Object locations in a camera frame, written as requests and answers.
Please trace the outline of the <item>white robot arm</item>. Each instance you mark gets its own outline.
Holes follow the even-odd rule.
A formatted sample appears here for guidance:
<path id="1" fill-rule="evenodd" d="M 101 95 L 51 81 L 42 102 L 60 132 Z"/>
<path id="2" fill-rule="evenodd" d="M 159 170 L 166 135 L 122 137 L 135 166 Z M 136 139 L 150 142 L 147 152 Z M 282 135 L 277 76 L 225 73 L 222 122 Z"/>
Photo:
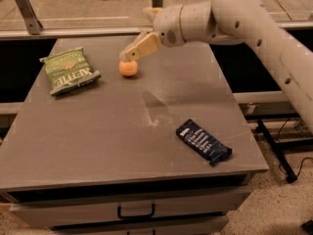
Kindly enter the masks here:
<path id="1" fill-rule="evenodd" d="M 268 70 L 306 126 L 313 131 L 313 53 L 268 15 L 260 0 L 210 0 L 166 8 L 146 8 L 152 32 L 142 32 L 119 54 L 131 62 L 160 46 L 200 41 L 245 43 Z"/>

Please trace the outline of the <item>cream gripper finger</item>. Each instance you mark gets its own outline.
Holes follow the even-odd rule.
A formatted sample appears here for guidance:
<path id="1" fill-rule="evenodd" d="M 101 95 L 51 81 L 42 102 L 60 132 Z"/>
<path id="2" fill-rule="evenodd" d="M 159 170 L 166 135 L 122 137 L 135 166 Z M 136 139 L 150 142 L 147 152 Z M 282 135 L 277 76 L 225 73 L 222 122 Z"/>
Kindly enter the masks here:
<path id="1" fill-rule="evenodd" d="M 157 14 L 160 13 L 162 11 L 162 8 L 159 7 L 147 7 L 143 9 L 143 15 L 152 23 Z"/>
<path id="2" fill-rule="evenodd" d="M 120 52 L 119 59 L 125 63 L 136 61 L 153 54 L 160 46 L 160 37 L 156 32 L 143 31 Z"/>

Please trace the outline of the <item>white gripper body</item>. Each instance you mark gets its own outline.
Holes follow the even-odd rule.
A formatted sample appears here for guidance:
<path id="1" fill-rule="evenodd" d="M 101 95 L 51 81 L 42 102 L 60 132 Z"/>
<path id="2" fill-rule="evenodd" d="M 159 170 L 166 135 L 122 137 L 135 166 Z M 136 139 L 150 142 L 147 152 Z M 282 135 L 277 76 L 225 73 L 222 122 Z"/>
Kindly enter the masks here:
<path id="1" fill-rule="evenodd" d="M 154 31 L 159 34 L 164 46 L 183 46 L 186 43 L 181 26 L 182 9 L 182 5 L 163 8 L 154 19 Z"/>

